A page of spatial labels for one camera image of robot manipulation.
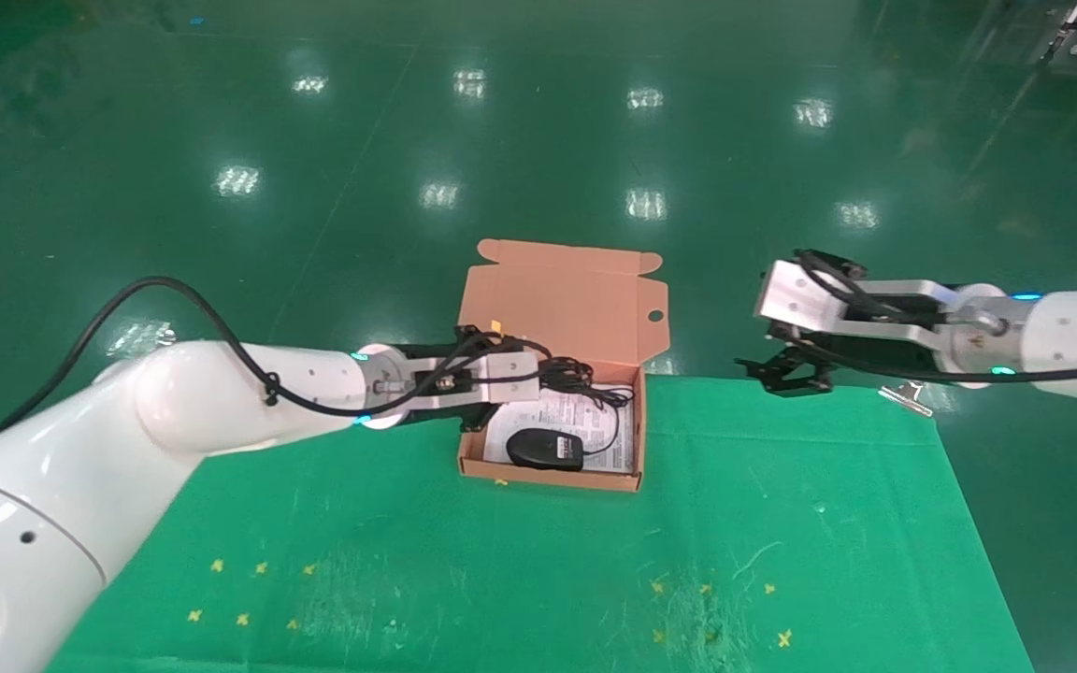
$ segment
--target white robotic arm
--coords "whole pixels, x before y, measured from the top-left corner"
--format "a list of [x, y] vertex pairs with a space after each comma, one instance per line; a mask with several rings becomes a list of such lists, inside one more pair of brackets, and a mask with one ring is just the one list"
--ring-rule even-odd
[[[755, 314], [789, 346], [737, 361], [783, 396], [833, 389], [835, 366], [959, 387], [1030, 382], [1077, 397], [1077, 293], [1006, 294], [988, 284], [864, 280], [865, 268], [798, 251], [766, 274]], [[789, 379], [799, 367], [812, 375]]]
[[[351, 354], [244, 350], [288, 391], [347, 409], [400, 401], [440, 363], [384, 345]], [[0, 673], [44, 669], [206, 457], [294, 443], [356, 421], [384, 429], [462, 416], [465, 425], [478, 425], [501, 402], [537, 399], [538, 379], [518, 380], [537, 371], [533, 352], [454, 364], [465, 361], [473, 362], [460, 375], [444, 376], [407, 404], [351, 418], [269, 404], [264, 384], [226, 343], [177, 343], [111, 366], [85, 391], [0, 432]]]

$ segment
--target paper manual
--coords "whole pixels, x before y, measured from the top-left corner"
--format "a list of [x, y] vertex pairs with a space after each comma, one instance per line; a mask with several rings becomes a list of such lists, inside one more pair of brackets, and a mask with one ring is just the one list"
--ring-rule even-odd
[[[597, 387], [625, 388], [631, 387]], [[490, 463], [509, 463], [505, 452], [505, 441], [514, 432], [526, 427], [559, 430], [576, 435], [585, 440], [585, 452], [606, 446], [613, 438], [614, 408], [598, 405], [584, 395], [557, 393], [544, 388], [538, 401], [509, 402], [501, 405], [492, 420], [488, 422], [485, 435], [485, 460]], [[592, 472], [634, 472], [634, 405], [616, 409], [617, 439], [609, 451], [585, 457], [585, 469]]]

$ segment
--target cardboard box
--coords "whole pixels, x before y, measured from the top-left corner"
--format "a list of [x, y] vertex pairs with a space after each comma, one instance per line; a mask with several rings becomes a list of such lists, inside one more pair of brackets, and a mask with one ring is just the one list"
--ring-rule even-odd
[[634, 472], [560, 472], [488, 463], [485, 432], [460, 438], [460, 473], [535, 485], [638, 491], [646, 459], [646, 374], [642, 363], [668, 350], [668, 286], [642, 278], [662, 264], [654, 252], [607, 251], [496, 241], [476, 246], [492, 264], [467, 269], [460, 324], [547, 346], [592, 365], [596, 383], [634, 388]]

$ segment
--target green cloth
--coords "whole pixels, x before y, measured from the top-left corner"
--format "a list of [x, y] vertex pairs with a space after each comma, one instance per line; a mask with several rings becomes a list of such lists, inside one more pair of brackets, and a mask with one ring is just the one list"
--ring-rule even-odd
[[207, 461], [51, 671], [1031, 672], [932, 421], [671, 378], [648, 420], [637, 494], [460, 477], [453, 422]]

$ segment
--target box flap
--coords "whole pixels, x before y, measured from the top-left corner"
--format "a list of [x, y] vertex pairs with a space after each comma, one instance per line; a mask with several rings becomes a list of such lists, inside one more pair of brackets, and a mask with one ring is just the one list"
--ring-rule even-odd
[[654, 252], [522, 241], [479, 242], [490, 265], [467, 269], [460, 324], [538, 341], [557, 356], [640, 364], [670, 347], [668, 286], [642, 278]]

